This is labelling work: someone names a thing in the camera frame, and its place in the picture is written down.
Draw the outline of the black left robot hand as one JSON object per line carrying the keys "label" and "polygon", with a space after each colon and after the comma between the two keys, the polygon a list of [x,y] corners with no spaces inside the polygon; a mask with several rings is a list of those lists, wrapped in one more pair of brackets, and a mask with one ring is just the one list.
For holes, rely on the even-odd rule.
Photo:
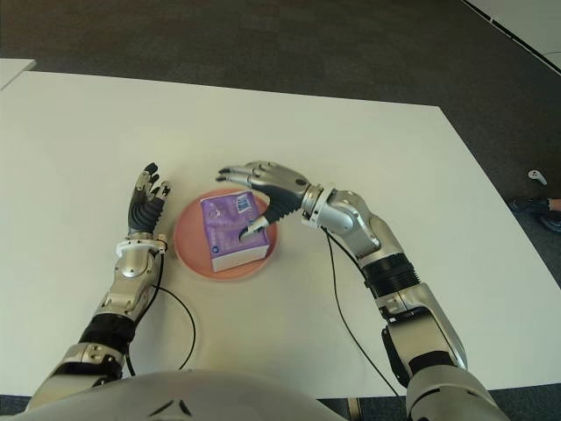
{"label": "black left robot hand", "polygon": [[158,165],[151,162],[135,182],[127,215],[129,235],[153,235],[159,223],[171,187],[167,181],[157,183],[160,178],[158,171]]}

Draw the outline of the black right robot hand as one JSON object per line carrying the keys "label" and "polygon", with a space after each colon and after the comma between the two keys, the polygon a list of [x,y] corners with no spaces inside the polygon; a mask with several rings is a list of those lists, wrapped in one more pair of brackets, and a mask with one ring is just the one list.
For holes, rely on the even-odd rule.
{"label": "black right robot hand", "polygon": [[233,182],[266,195],[266,210],[238,235],[245,241],[285,216],[299,210],[311,184],[302,174],[271,161],[253,161],[218,171],[218,182]]}

